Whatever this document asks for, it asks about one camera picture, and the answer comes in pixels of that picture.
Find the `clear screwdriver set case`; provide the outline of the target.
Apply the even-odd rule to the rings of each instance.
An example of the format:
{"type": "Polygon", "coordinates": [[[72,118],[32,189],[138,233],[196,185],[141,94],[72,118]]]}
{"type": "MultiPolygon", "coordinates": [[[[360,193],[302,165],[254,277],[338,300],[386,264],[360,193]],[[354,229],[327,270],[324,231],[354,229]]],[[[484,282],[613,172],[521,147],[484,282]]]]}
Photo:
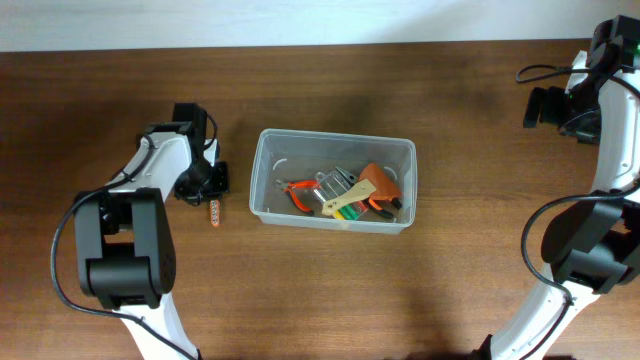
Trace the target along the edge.
{"type": "MultiPolygon", "coordinates": [[[[320,205],[343,195],[351,188],[351,185],[337,170],[329,173],[317,172],[315,180],[316,184],[312,187],[311,192],[320,205]]],[[[336,220],[355,221],[361,218],[367,210],[365,204],[359,201],[336,210],[332,213],[332,217],[336,220]]]]}

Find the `orange black long-nose pliers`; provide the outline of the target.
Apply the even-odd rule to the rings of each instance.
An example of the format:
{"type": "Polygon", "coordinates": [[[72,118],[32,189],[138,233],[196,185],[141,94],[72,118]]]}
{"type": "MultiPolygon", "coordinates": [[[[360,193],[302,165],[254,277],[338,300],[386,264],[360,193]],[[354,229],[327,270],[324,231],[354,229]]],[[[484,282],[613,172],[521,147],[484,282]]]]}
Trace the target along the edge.
{"type": "Polygon", "coordinates": [[[359,175],[354,175],[339,166],[336,166],[335,169],[350,185],[355,185],[362,180],[368,180],[376,188],[376,191],[364,200],[365,205],[376,215],[387,220],[394,218],[392,212],[382,207],[382,202],[390,203],[397,210],[402,208],[400,201],[402,191],[377,163],[369,163],[359,175]]]}

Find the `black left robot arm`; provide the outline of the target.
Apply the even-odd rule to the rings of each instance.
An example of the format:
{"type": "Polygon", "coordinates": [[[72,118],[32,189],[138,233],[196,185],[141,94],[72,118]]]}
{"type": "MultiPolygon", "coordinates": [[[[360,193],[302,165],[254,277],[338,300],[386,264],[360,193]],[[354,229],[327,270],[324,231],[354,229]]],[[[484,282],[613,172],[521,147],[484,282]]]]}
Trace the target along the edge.
{"type": "Polygon", "coordinates": [[[72,206],[80,288],[98,316],[124,323],[145,359],[198,359],[172,290],[177,257],[165,202],[208,205],[229,190],[217,125],[195,103],[138,138],[133,158],[104,186],[72,206]]]}

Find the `orange socket bit holder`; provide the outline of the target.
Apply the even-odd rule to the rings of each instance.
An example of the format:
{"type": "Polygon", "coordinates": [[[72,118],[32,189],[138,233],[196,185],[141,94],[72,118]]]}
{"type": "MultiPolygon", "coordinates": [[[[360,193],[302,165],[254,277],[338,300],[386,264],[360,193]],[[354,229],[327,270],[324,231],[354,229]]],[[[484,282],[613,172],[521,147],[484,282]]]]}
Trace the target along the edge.
{"type": "Polygon", "coordinates": [[[210,222],[213,227],[218,227],[220,225],[220,201],[218,199],[211,200],[209,203],[210,208],[210,222]]]}

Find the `orange scraper wooden handle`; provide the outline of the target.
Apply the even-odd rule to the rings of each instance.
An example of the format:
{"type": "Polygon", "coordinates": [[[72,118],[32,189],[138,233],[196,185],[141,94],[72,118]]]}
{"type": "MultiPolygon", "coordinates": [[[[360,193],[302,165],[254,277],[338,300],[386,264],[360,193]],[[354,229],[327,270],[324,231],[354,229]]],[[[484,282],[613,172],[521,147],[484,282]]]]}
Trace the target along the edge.
{"type": "Polygon", "coordinates": [[[336,166],[329,174],[317,176],[318,184],[313,192],[322,205],[325,216],[357,220],[366,211],[391,220],[395,214],[383,207],[391,204],[401,210],[402,192],[376,163],[369,163],[359,175],[336,166]]]}

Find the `red small cutting pliers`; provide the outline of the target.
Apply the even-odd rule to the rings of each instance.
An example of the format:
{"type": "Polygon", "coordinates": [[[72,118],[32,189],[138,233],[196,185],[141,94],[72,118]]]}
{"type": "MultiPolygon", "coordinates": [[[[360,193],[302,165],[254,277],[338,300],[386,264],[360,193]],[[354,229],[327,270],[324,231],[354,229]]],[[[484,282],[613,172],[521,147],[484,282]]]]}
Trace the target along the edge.
{"type": "Polygon", "coordinates": [[[316,180],[302,180],[302,181],[284,181],[281,179],[275,180],[275,186],[288,195],[291,202],[295,207],[304,215],[313,216],[314,211],[311,207],[305,205],[297,195],[298,190],[309,190],[317,185],[316,180]]]}

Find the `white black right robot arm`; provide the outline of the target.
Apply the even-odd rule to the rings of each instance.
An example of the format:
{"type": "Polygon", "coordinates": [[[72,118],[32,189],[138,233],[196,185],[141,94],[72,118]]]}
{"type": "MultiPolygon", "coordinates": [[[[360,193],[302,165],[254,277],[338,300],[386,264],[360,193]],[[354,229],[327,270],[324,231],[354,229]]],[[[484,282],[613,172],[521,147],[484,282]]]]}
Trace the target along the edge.
{"type": "Polygon", "coordinates": [[[639,274],[639,22],[618,15],[594,30],[569,67],[540,65],[565,87],[535,87],[526,128],[550,124],[598,148],[589,193],[553,200],[525,224],[520,250],[536,283],[473,359],[542,359],[571,321],[639,274]]]}

